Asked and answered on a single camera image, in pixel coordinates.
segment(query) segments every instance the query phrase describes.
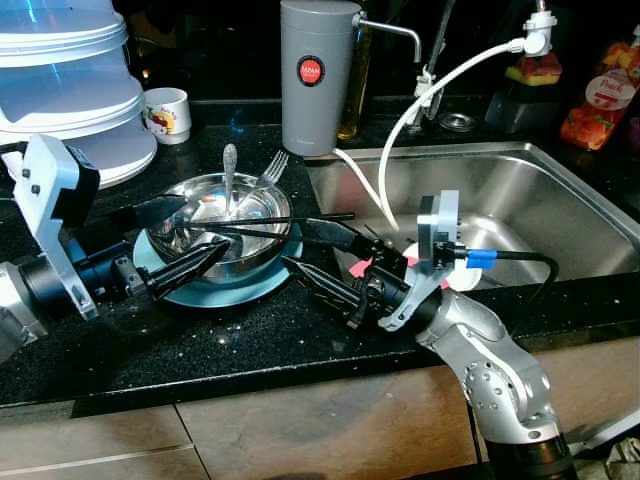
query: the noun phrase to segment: stainless steel bowl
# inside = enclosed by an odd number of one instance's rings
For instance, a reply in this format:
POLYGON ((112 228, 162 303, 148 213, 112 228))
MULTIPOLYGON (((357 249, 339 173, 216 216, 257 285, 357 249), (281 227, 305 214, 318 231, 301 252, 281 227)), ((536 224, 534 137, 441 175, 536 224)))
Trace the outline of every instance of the stainless steel bowl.
MULTIPOLYGON (((256 177, 236 173, 234 176, 230 211, 237 205, 232 219, 273 218, 291 215, 291 204, 287 196, 278 187, 273 186, 252 193, 256 177)), ((284 246, 278 239, 253 237, 248 235, 227 235, 214 233, 211 229, 190 226, 191 222, 211 222, 224 220, 225 187, 224 174, 212 173, 185 180, 174 185, 166 193, 184 195, 188 203, 163 223, 147 229, 151 245, 158 255, 169 262, 189 249, 213 238, 228 238, 231 246, 220 262, 210 268, 203 280, 212 283, 235 283, 246 280, 269 265, 284 246)), ((251 225, 251 230, 282 233, 289 232, 288 223, 273 225, 251 225)))

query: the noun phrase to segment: red bottle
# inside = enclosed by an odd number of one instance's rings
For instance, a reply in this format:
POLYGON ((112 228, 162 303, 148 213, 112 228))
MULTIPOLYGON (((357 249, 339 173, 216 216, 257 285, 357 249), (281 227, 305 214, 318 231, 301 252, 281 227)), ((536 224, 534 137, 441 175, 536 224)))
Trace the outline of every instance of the red bottle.
POLYGON ((612 44, 587 84, 582 102, 572 108, 560 137, 588 150, 599 150, 622 120, 640 86, 640 25, 632 44, 612 44))

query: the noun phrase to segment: stacked plastic containers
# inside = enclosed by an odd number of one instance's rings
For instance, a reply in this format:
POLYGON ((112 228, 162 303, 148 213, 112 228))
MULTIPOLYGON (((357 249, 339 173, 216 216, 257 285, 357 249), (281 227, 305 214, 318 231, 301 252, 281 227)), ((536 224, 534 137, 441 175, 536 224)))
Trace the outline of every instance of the stacked plastic containers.
MULTIPOLYGON (((142 124, 126 40, 111 0, 0 0, 0 143, 57 137, 84 151, 100 188, 141 172, 157 143, 142 124)), ((3 160, 20 171, 20 154, 3 160)))

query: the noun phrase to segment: spoon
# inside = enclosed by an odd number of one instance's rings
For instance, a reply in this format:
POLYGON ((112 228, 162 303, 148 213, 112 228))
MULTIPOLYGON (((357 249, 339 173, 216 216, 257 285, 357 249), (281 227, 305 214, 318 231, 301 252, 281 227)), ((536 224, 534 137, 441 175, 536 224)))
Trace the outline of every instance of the spoon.
POLYGON ((224 215, 229 215, 229 207, 231 206, 231 195, 233 190, 233 177, 236 173, 236 164, 238 163, 238 151, 233 143, 229 143, 224 147, 222 153, 222 165, 224 166, 224 186, 225 186, 225 208, 224 215))

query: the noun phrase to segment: red label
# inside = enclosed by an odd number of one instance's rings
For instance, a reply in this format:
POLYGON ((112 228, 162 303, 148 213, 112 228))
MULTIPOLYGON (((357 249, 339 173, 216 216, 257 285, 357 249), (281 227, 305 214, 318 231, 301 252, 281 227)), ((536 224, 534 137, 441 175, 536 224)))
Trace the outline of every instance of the red label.
POLYGON ((324 78, 324 64, 318 57, 302 57, 298 62, 298 78, 307 87, 315 87, 324 78))

